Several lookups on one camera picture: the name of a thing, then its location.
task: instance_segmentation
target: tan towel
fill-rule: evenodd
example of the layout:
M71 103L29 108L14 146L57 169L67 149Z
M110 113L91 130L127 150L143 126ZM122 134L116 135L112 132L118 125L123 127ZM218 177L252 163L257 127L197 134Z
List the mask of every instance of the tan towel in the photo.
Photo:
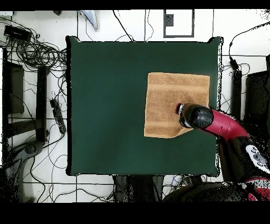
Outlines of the tan towel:
M209 76L152 72L148 74L144 136L173 138L191 128L184 128L175 114L177 103L208 106Z

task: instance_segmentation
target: black cable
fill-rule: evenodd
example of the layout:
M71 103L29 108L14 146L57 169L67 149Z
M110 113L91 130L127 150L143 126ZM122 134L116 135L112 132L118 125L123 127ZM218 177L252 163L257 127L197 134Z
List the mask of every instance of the black cable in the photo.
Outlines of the black cable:
M153 182L154 184L154 189L156 191L156 194L157 194L157 197L158 197L158 201L161 202L161 198L159 198L159 195L158 195L158 189L157 189L157 186L155 185L155 183Z
M240 70L242 71L242 65L247 65L248 66L248 72L247 73L245 73L245 74L243 74L242 76L245 76L245 75L247 75L247 74L249 74L249 72L250 72L250 65L248 64L248 63L241 63L241 64L239 64L239 66L240 66ZM230 69L232 66L225 66L225 65L221 65L221 69L222 69L222 71L226 71L226 70L228 70L228 69Z
M93 197L96 197L96 198L99 199L100 201L108 202L108 201L106 201L106 199L105 199L104 197L99 197L99 196L97 196L97 195L95 195L95 194L91 194L91 193L87 192L85 189L78 188L77 190L71 191L71 192L69 192L69 193L62 193L62 194L59 194L59 195L55 198L55 200L53 201L53 203L56 202L56 200L57 200L57 198L58 198L59 196L61 196L61 195L67 195L67 194L72 194L72 193L74 193L74 192L76 192L76 191L84 191L86 194L88 194L88 195L90 195L90 196L93 196Z
M150 14L150 10L149 10L149 12L148 12L148 16L147 16L147 23L148 23L148 25L149 26L151 26L150 25L150 23L149 23L149 14ZM149 38L147 38L147 40L146 41L148 41L150 38L152 38L152 36L153 36L153 33L154 33L154 29L153 29L153 27L151 26L151 28L152 28L152 34L151 34L151 37L149 37Z
M112 11L114 14L114 17L118 20L119 24L121 25L121 27L123 28L124 32L126 33L126 35L129 37L130 41L135 41L134 39L131 39L129 34L127 33L127 31L125 30L125 28L123 27L122 23L120 22L120 20L118 19L118 17L116 16L114 10Z
M228 104L228 109L227 109L227 111L226 111L226 113L229 111L229 108L230 108L230 104L227 102L227 104Z
M33 121L33 123L34 123L35 130L37 130L37 129L36 129L36 122L35 122L35 120L33 119L32 114L30 113L30 111L29 111L28 106L26 105L26 103L25 103L21 98L19 98L18 96L12 94L11 92L10 92L10 94L11 94L12 96L14 96L15 98L17 98L18 100L20 100L21 102L23 102L23 104L26 106L26 109L28 110L28 113L29 113L29 115L30 115L30 117L31 117L31 119L32 119L32 121Z
M116 42L117 40L119 40L120 38L122 38L122 37L124 37L124 36L127 36L126 34L125 35L122 35L122 36L120 36L119 38L117 38L114 42Z
M38 180L37 178L35 178L34 175L32 174L32 168L33 168L33 166L34 166L34 163L35 163L35 156L34 156L33 164L32 164L32 166L31 166L31 168L30 168L30 174L31 174L32 178L35 179L35 181L39 182L40 184L42 184L42 185L44 186L44 190L43 190L42 194L40 195L40 197L39 197L38 200L36 201L36 203L38 203L39 200L40 200L40 198L41 198L41 196L44 194L44 192L45 192L45 190L46 190L46 186L45 186L45 184L42 183L40 180Z
M225 102L223 102L223 103L220 104L220 105L223 105L224 103L228 102L229 100L231 100L231 98L229 98L228 100L226 100Z
M230 56L230 47L233 45L233 41L234 41L234 39L235 39L237 36L239 36L239 35L241 35L241 34L243 34L243 33L246 33L246 32L248 32L248 31L251 31L251 30L260 28L261 26L265 26L265 25L269 25L269 24L270 24L270 21L268 21L268 22L266 22L266 23L263 23L263 24L261 24L261 25L257 25L257 26L255 26L255 27L253 27L253 28L251 28L251 29L249 29L249 30L247 30L247 31L244 31L244 32L241 32L241 33L235 35L234 38L232 39L232 41L230 42L230 45L229 45L229 58L230 58L230 60L232 60L232 57Z
M60 155L60 156L58 156L58 158L55 160L55 162L53 163L52 161L52 164L53 164L53 169L54 169L54 167L57 167L57 168L59 168L59 169L65 169L66 167L58 167L58 166L56 166L55 165L55 163L57 162L57 160L61 157L61 156L68 156L68 155ZM51 193L51 200L52 200L52 202L53 202L53 189L52 189L52 193Z
M51 144L54 144L55 142L53 142L53 143L50 143L50 144L48 144L47 146L44 146L43 148L46 148L46 147L48 147L49 145L51 145ZM46 158L47 158L48 156L46 156L37 166L35 166L35 168L37 168Z
M93 41L93 39L88 35L88 33L87 33L87 19L85 19L85 32L86 32L86 34L87 34L87 36L90 38L90 40L91 41Z

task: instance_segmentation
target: green tablecloth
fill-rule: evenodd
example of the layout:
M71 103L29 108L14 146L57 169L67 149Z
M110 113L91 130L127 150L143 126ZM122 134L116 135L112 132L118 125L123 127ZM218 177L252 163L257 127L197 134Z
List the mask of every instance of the green tablecloth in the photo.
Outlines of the green tablecloth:
M149 72L210 76L209 105L216 108L220 38L66 41L71 51L68 174L217 174L215 137L192 130L173 139L150 138L143 128Z

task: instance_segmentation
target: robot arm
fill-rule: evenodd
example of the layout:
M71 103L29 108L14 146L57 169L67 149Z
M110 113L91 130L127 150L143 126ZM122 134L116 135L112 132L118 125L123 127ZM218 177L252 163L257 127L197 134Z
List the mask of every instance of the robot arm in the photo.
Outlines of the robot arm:
M241 125L219 111L196 104L178 104L176 114L180 115L179 122L186 128L194 128L215 135L227 153L226 164L231 181L236 184L253 184L255 189L268 189L270 200L270 158L260 148L256 147L249 134Z

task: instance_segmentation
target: black power strip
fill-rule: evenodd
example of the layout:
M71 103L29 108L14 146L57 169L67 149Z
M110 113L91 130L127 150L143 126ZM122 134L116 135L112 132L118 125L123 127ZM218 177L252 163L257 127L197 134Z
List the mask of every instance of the black power strip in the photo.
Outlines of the black power strip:
M28 43L31 41L32 36L31 32L29 31L8 25L5 26L4 35L8 36L9 38L25 41Z
M64 119L62 117L62 112L61 112L59 103L55 99L50 100L50 103L53 108L53 116L59 126L59 131L61 134L64 135L66 133L66 127L65 127Z

